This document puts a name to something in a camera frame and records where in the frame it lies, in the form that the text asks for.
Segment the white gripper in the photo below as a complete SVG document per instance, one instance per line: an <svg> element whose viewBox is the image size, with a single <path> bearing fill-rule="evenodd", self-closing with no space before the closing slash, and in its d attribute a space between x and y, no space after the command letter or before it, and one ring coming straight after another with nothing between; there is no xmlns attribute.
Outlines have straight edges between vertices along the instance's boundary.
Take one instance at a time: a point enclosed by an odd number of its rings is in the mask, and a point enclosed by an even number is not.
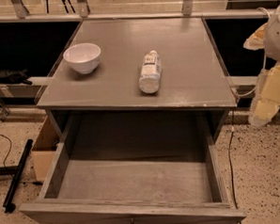
<svg viewBox="0 0 280 224"><path fill-rule="evenodd" d="M280 61L280 4L266 24L261 25L242 45L251 51L264 49L266 57ZM249 122L258 127L271 122L280 108L280 62L258 75Z"/></svg>

